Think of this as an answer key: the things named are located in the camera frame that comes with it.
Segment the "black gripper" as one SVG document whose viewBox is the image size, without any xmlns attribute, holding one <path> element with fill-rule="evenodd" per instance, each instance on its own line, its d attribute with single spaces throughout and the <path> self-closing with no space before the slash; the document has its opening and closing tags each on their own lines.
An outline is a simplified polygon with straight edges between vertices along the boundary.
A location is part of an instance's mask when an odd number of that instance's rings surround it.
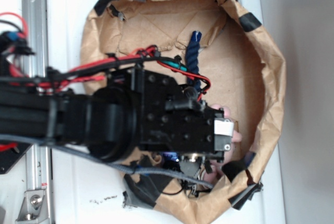
<svg viewBox="0 0 334 224">
<path fill-rule="evenodd" d="M 234 123 L 223 109 L 198 101 L 193 87 L 184 89 L 167 75 L 133 69 L 130 80 L 131 89 L 139 94 L 140 150 L 218 162 L 230 157 Z"/>
</svg>

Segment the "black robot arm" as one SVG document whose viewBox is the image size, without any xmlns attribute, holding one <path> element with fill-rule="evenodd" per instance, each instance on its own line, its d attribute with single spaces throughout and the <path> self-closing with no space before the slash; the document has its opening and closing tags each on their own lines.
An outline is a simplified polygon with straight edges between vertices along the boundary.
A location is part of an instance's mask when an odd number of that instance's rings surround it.
<svg viewBox="0 0 334 224">
<path fill-rule="evenodd" d="M 37 88 L 1 85 L 1 134 L 35 137 L 44 145 L 82 145 L 106 162 L 142 151 L 223 158 L 234 124 L 222 111 L 197 101 L 193 87 L 139 68 L 111 73 L 91 95 L 71 91 L 42 95 Z"/>
</svg>

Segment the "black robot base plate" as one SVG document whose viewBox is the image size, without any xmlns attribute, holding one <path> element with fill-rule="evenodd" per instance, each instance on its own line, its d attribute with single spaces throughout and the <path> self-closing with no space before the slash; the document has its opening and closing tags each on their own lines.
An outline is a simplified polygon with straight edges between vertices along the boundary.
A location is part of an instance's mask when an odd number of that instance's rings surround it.
<svg viewBox="0 0 334 224">
<path fill-rule="evenodd" d="M 8 173 L 30 147 L 31 144 L 1 142 L 1 175 Z"/>
</svg>

